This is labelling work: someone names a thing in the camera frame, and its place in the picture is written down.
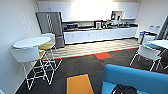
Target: wall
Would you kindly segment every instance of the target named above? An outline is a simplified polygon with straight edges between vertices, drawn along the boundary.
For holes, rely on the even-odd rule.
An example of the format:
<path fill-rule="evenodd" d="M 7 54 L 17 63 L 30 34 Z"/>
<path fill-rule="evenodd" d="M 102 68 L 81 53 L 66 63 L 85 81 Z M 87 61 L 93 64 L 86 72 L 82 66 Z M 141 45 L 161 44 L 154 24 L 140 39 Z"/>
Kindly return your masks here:
<path fill-rule="evenodd" d="M 168 15 L 167 5 L 167 0 L 141 0 L 139 13 L 135 21 L 139 25 L 136 33 L 137 38 L 140 31 L 149 30 L 151 25 L 162 28 Z"/>
<path fill-rule="evenodd" d="M 0 89 L 5 94 L 14 94 L 25 75 L 22 65 L 14 59 L 10 49 L 19 40 L 40 35 L 35 16 L 36 0 L 1 0 L 0 9 Z M 25 30 L 19 13 L 29 19 L 29 31 Z"/>

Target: red mat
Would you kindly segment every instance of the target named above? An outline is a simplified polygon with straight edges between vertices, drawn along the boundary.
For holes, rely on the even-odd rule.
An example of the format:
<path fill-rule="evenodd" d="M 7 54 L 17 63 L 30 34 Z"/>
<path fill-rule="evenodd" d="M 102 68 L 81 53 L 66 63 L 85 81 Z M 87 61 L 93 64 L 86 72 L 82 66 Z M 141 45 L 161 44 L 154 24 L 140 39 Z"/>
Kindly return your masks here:
<path fill-rule="evenodd" d="M 95 54 L 95 56 L 97 57 L 97 59 L 111 58 L 111 56 L 107 52 L 97 53 Z"/>

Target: cushion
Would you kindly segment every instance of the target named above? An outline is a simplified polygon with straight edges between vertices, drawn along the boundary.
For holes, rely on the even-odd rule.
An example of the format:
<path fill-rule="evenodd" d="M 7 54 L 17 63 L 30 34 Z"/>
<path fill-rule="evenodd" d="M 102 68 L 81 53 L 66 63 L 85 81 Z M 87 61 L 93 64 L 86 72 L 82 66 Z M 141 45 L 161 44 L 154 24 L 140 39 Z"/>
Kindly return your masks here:
<path fill-rule="evenodd" d="M 38 46 L 38 48 L 40 50 L 47 50 L 47 49 L 51 49 L 53 46 L 54 44 L 43 44 L 43 45 Z"/>

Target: kitchen cabinet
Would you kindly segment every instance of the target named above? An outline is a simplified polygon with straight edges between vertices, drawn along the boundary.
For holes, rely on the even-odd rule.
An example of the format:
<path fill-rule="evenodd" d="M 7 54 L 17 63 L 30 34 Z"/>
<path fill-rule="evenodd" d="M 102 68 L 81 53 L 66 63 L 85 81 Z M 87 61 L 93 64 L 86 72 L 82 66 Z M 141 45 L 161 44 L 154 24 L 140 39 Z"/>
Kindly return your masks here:
<path fill-rule="evenodd" d="M 137 27 L 131 27 L 129 36 L 135 37 L 136 31 L 137 31 Z"/>
<path fill-rule="evenodd" d="M 97 40 L 97 31 L 96 30 L 90 30 L 90 41 L 96 41 Z"/>
<path fill-rule="evenodd" d="M 82 43 L 82 32 L 73 31 L 74 43 Z"/>
<path fill-rule="evenodd" d="M 135 37 L 137 27 L 64 32 L 65 44 Z"/>
<path fill-rule="evenodd" d="M 103 31 L 103 40 L 111 40 L 111 35 L 112 32 L 111 32 L 111 29 L 105 29 Z"/>
<path fill-rule="evenodd" d="M 96 30 L 96 33 L 97 33 L 96 41 L 102 41 L 102 40 L 104 40 L 103 39 L 104 30 Z"/>
<path fill-rule="evenodd" d="M 136 19 L 140 3 L 125 3 L 122 19 Z"/>
<path fill-rule="evenodd" d="M 47 1 L 37 1 L 37 6 L 40 12 L 50 12 L 49 3 Z"/>
<path fill-rule="evenodd" d="M 82 42 L 91 42 L 90 40 L 90 32 L 91 31 L 82 31 Z"/>
<path fill-rule="evenodd" d="M 112 11 L 122 11 L 122 19 L 136 19 L 140 3 L 37 1 L 37 5 L 40 12 L 61 12 L 62 21 L 68 22 L 111 19 Z"/>
<path fill-rule="evenodd" d="M 65 44 L 73 44 L 74 43 L 73 32 L 64 32 L 64 40 Z"/>
<path fill-rule="evenodd" d="M 51 12 L 61 12 L 59 2 L 48 2 Z"/>
<path fill-rule="evenodd" d="M 59 2 L 63 22 L 71 21 L 70 2 Z"/>
<path fill-rule="evenodd" d="M 106 32 L 109 34 L 104 34 L 104 37 L 107 37 L 107 40 L 119 39 L 117 29 L 106 29 Z"/>
<path fill-rule="evenodd" d="M 59 2 L 37 1 L 40 12 L 60 12 Z"/>
<path fill-rule="evenodd" d="M 118 29 L 117 29 L 118 38 L 119 38 L 119 39 L 129 38 L 129 36 L 128 36 L 129 30 L 130 30 L 130 28 L 118 28 Z"/>

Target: refrigerator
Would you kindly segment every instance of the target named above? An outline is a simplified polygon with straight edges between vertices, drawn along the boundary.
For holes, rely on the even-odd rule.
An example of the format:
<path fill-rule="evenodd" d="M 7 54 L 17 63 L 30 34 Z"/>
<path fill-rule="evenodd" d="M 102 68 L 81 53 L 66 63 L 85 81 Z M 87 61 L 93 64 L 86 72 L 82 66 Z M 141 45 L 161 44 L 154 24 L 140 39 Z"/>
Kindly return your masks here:
<path fill-rule="evenodd" d="M 56 48 L 65 47 L 60 12 L 36 12 L 41 33 L 55 34 Z"/>

